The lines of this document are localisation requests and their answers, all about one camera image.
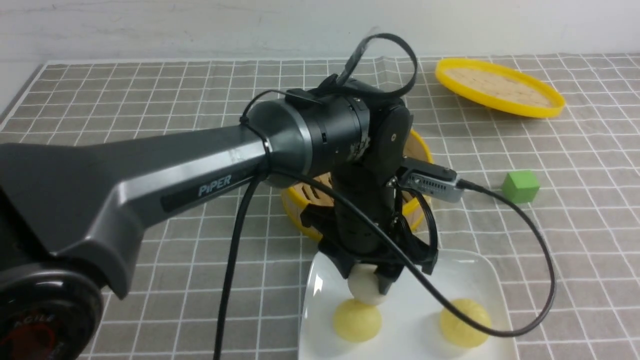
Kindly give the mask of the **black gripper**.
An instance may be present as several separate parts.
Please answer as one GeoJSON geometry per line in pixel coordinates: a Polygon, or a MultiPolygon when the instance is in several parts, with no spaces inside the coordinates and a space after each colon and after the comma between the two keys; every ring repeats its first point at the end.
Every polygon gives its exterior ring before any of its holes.
{"type": "Polygon", "coordinates": [[[302,225],[320,235],[318,250],[347,280],[356,264],[375,269],[378,292],[386,296],[402,271],[434,272],[439,257],[435,214],[425,197],[398,186],[395,173],[379,177],[361,165],[343,165],[330,172],[331,184],[305,178],[304,185],[329,195],[333,205],[307,205],[302,225]],[[417,200],[429,235],[425,243],[414,235],[403,214],[402,193],[417,200]]]}

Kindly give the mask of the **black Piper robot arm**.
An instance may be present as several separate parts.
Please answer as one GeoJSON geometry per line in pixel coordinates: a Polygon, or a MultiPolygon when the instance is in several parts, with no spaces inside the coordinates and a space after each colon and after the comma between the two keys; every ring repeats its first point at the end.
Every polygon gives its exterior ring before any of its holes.
{"type": "Polygon", "coordinates": [[[405,265],[382,234],[430,274],[437,241],[418,244],[398,190],[414,162],[402,96],[347,75],[251,101],[238,125],[100,145],[1,146],[1,358],[75,360],[98,329],[100,291],[131,289],[144,233],[248,184],[231,237],[235,259],[260,182],[286,189],[329,173],[336,203],[302,211],[342,276],[375,265],[386,295],[405,265]]]}

